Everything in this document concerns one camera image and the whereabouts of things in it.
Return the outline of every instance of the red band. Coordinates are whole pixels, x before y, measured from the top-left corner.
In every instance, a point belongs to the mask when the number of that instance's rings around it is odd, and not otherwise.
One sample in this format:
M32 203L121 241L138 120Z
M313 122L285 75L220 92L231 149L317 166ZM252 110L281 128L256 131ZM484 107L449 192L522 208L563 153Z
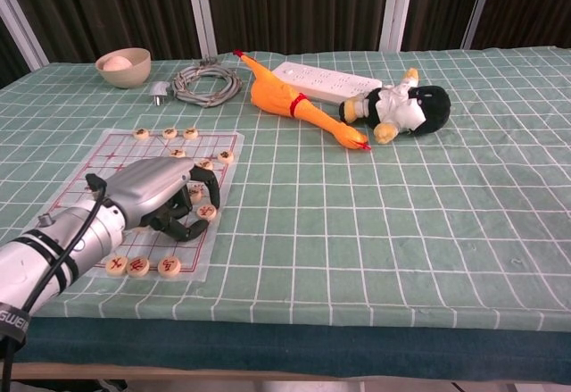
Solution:
M297 106L297 104L299 104L303 99L307 99L307 97L305 96L304 93L300 93L300 95L298 95L294 101L292 102L292 104L289 105L289 113L292 117L295 118L295 107Z

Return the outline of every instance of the coiled cable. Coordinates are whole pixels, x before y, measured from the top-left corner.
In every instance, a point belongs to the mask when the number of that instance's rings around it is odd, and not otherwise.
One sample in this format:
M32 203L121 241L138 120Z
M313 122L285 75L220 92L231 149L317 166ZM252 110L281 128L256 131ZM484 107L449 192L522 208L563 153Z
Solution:
M199 94L190 91L187 87L188 84L191 84L201 77L224 79L226 86L217 92L208 94ZM238 78L236 73L220 65L215 59L202 60L197 66L190 66L183 69L175 75L172 81L172 91L178 100L189 104L199 104L203 108L218 106L230 100L240 91L241 86L242 81Z

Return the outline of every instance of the penguin plush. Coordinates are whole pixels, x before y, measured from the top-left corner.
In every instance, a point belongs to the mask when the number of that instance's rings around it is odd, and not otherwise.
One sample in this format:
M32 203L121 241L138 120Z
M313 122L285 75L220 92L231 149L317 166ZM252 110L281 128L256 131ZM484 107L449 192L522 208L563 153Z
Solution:
M418 86L418 71L410 68L398 86L386 85L351 97L339 106L341 121L365 119L379 144L400 133L413 136L434 133L450 118L451 101L442 87Z

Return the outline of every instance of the power outlet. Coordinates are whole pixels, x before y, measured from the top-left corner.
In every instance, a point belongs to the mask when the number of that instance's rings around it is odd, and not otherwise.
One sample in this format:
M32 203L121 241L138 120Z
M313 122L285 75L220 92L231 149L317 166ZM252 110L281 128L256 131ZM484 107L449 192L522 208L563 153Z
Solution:
M283 62L273 73L309 99L331 104L383 86L378 79L292 62Z

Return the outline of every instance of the green tablecloth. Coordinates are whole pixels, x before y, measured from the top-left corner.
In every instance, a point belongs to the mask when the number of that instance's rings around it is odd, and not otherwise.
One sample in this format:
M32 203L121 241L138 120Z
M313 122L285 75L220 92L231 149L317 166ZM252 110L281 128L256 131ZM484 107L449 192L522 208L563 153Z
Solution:
M84 278L40 315L571 330L568 50L250 55L384 83L414 66L421 83L449 90L451 120L349 152L252 106L252 74L230 54L220 59L244 88L211 109L151 104L149 83L190 62L155 62L130 90L93 65L50 64L0 91L4 242L103 130L194 125L239 132L244 146L204 283Z

